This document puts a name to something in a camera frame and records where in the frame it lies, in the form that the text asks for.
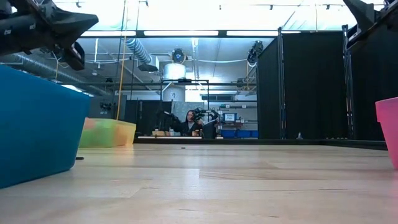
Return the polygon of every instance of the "black partition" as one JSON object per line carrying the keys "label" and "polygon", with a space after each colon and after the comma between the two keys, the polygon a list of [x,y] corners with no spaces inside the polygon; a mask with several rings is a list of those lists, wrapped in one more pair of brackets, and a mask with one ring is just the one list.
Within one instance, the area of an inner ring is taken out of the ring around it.
{"label": "black partition", "polygon": [[260,54],[257,74],[257,120],[259,139],[279,139],[281,136],[281,117],[279,107],[277,39],[274,39]]}
{"label": "black partition", "polygon": [[[163,102],[162,107],[165,111],[171,111],[172,102]],[[150,136],[156,126],[158,109],[158,100],[127,100],[123,121],[137,124],[138,133]]]}
{"label": "black partition", "polygon": [[286,136],[347,138],[343,33],[283,35]]}
{"label": "black partition", "polygon": [[379,29],[351,53],[354,131],[358,140],[384,140],[375,102],[398,96],[398,33]]}
{"label": "black partition", "polygon": [[280,138],[280,133],[287,139],[297,138],[298,133],[305,139],[347,138],[343,33],[283,34],[278,38],[258,61],[259,138]]}

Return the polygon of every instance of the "screen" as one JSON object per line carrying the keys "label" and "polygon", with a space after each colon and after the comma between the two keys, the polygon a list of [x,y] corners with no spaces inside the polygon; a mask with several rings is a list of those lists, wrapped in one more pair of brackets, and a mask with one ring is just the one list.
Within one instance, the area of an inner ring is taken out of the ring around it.
{"label": "screen", "polygon": [[225,121],[235,121],[235,114],[224,114]]}

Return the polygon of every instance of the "fluorescent light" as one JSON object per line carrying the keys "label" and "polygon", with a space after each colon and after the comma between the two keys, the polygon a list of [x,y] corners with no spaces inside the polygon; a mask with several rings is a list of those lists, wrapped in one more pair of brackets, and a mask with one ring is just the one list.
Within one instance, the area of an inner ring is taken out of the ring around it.
{"label": "fluorescent light", "polygon": [[301,31],[289,31],[289,30],[282,30],[283,34],[299,34]]}
{"label": "fluorescent light", "polygon": [[216,36],[218,31],[215,30],[161,30],[161,31],[144,31],[147,36]]}
{"label": "fluorescent light", "polygon": [[[283,30],[283,34],[296,34],[300,33],[300,31],[288,31]],[[227,31],[226,35],[228,36],[278,36],[277,30],[269,30],[269,31]]]}
{"label": "fluorescent light", "polygon": [[135,36],[136,31],[86,31],[82,37],[120,37],[120,36]]}
{"label": "fluorescent light", "polygon": [[89,97],[94,97],[94,95],[89,94],[89,93],[86,93],[86,92],[83,92],[83,94],[86,94],[86,95],[88,95]]}
{"label": "fluorescent light", "polygon": [[79,92],[79,93],[81,93],[82,92],[82,90],[81,89],[79,89],[79,88],[76,88],[75,86],[73,86],[73,85],[62,85],[63,87],[65,87],[65,88],[68,88],[68,89],[71,89],[71,90],[75,90],[75,91],[77,91],[77,92]]}

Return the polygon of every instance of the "blue bin on shelf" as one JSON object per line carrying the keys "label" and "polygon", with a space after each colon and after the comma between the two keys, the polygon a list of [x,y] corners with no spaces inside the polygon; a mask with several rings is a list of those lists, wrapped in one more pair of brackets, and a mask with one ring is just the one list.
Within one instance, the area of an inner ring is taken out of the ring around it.
{"label": "blue bin on shelf", "polygon": [[75,164],[89,96],[0,65],[0,189]]}
{"label": "blue bin on shelf", "polygon": [[235,138],[235,130],[221,130],[221,135],[225,139],[232,139]]}
{"label": "blue bin on shelf", "polygon": [[237,130],[236,131],[236,136],[238,138],[250,138],[251,132],[248,130]]}
{"label": "blue bin on shelf", "polygon": [[252,138],[258,138],[259,137],[259,131],[251,131],[251,137]]}

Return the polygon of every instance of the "woman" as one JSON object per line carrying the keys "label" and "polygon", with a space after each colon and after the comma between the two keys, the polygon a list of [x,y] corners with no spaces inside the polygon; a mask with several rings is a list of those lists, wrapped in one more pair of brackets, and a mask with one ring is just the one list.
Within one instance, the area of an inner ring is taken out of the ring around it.
{"label": "woman", "polygon": [[192,131],[201,130],[202,125],[203,121],[200,119],[195,122],[195,113],[190,110],[185,117],[185,122],[175,124],[172,128],[175,132],[179,132],[181,136],[192,136]]}

